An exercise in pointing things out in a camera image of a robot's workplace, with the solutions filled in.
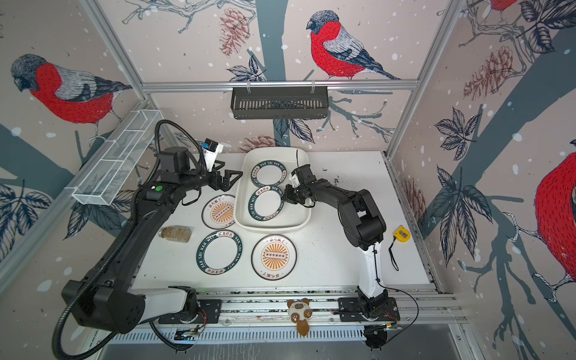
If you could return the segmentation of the orange sunburst plate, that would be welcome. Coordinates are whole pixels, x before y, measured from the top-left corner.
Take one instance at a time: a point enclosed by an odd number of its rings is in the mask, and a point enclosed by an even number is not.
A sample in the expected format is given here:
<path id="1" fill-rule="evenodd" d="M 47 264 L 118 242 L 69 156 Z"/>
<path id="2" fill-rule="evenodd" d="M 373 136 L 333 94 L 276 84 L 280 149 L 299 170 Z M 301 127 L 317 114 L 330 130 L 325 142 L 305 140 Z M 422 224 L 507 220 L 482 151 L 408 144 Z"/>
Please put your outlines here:
<path id="1" fill-rule="evenodd" d="M 284 235 L 267 235 L 256 243 L 251 253 L 251 265 L 260 278 L 279 281 L 296 267 L 297 250 Z"/>
<path id="2" fill-rule="evenodd" d="M 224 230 L 235 223 L 236 198 L 224 194 L 212 198 L 202 209 L 202 222 L 210 229 Z"/>

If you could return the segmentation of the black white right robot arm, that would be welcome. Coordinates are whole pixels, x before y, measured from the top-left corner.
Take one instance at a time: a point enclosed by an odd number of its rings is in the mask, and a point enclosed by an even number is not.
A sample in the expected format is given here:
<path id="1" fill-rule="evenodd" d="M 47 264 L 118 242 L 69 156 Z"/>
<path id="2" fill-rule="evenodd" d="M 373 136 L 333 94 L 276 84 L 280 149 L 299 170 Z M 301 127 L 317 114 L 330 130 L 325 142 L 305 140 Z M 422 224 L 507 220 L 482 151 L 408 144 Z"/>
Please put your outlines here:
<path id="1" fill-rule="evenodd" d="M 325 203 L 337 211 L 339 224 L 349 243 L 361 251 L 363 270 L 358 283 L 359 313 L 368 320 L 383 315 L 389 303 L 388 290 L 379 276 L 379 251 L 387 226 L 368 190 L 346 190 L 324 178 L 316 178 L 308 165 L 291 172 L 291 183 L 282 199 L 307 208 Z"/>

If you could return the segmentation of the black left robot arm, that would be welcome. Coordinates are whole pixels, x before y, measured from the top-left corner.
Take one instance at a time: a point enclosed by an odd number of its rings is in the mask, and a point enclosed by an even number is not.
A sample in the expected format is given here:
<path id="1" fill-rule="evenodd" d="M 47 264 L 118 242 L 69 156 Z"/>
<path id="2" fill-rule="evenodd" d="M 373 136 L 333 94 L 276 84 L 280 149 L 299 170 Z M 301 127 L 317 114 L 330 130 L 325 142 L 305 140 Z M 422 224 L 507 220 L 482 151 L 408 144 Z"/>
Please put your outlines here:
<path id="1" fill-rule="evenodd" d="M 137 268 L 154 237 L 189 191 L 210 187 L 229 191 L 242 177 L 218 161 L 209 170 L 203 156 L 195 158 L 185 147 L 157 154 L 148 181 L 130 201 L 129 222 L 97 264 L 82 280 L 69 281 L 61 292 L 66 303 L 57 321 L 60 333 L 69 316 L 85 327 L 126 334 L 137 325 L 170 314 L 193 320 L 201 314 L 196 291 L 189 286 L 132 292 Z"/>

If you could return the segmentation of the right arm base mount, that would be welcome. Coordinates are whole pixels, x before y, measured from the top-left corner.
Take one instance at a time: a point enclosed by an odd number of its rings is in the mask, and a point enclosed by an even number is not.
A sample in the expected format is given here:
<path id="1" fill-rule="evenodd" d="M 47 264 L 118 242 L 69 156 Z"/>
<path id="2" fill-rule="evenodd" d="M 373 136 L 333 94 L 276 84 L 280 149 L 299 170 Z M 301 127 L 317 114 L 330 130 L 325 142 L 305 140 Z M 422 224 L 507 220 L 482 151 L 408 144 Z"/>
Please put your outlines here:
<path id="1" fill-rule="evenodd" d="M 392 322 L 400 321 L 400 314 L 395 298 L 389 296 L 387 289 L 380 288 L 380 293 L 369 297 L 358 287 L 357 297 L 341 297 L 337 300 L 334 315 L 341 322 Z"/>

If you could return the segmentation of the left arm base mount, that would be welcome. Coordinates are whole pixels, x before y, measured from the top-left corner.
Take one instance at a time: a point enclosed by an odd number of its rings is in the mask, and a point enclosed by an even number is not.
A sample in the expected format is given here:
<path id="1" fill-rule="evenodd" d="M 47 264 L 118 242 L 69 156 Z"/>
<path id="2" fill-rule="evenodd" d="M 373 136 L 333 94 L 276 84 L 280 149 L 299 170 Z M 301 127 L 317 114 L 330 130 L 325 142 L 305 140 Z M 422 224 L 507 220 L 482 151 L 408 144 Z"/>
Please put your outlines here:
<path id="1" fill-rule="evenodd" d="M 220 299 L 198 299 L 197 291 L 189 286 L 171 286 L 171 289 L 184 290 L 186 300 L 180 312 L 169 313 L 158 318 L 160 324 L 170 325 L 204 325 L 216 324 L 219 321 L 222 301 Z"/>

